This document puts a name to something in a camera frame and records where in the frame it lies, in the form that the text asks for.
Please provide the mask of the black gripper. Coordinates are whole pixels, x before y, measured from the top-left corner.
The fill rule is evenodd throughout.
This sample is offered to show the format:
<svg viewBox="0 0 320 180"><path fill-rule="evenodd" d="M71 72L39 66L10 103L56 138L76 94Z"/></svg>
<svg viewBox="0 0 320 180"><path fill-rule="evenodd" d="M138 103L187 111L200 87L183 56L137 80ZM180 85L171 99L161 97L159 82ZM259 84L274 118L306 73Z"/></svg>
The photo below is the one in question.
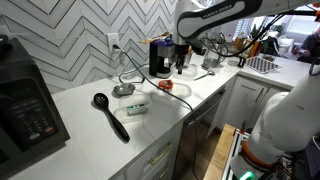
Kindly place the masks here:
<svg viewBox="0 0 320 180"><path fill-rule="evenodd" d="M190 59L191 59L191 55L187 55L189 52L189 46L188 45L175 45L175 54L177 56L177 61L176 63L177 65L177 69L178 69L178 74L181 75L182 74L182 63L183 60L185 60L184 62L184 66L188 66L190 63Z"/></svg>

